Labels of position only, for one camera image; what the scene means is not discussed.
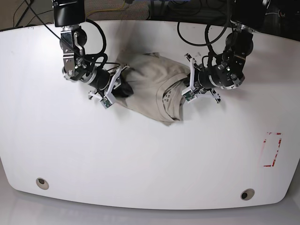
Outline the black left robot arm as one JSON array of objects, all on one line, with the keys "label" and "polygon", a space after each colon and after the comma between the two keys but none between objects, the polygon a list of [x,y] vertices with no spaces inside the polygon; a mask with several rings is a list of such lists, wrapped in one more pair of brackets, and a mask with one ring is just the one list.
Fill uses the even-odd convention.
[{"label": "black left robot arm", "polygon": [[[202,47],[209,49],[206,64],[198,65],[189,54],[190,62],[189,86],[187,91],[193,93],[212,91],[214,88],[226,90],[235,89],[243,83],[245,76],[242,72],[246,57],[252,52],[253,33],[264,22],[269,7],[268,0],[228,0],[226,2],[226,21],[221,33],[214,39],[209,39],[211,24],[204,31],[205,43]],[[227,36],[225,48],[221,54],[215,53],[212,45],[225,33],[228,27],[232,32]]]}]

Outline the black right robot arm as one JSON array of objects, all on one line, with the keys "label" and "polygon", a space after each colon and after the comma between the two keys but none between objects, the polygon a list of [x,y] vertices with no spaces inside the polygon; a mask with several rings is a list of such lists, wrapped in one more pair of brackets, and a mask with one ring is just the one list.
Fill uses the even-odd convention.
[{"label": "black right robot arm", "polygon": [[[108,56],[105,53],[107,42],[101,27],[94,21],[87,19],[83,0],[54,0],[54,25],[61,27],[60,46],[63,50],[64,67],[62,72],[67,80],[83,82],[104,96],[112,84],[112,94],[117,98],[127,98],[133,95],[131,86],[121,76],[113,81],[113,76],[104,70]],[[88,22],[99,31],[103,45],[98,53],[86,54],[84,45],[87,34],[80,24]]]}]

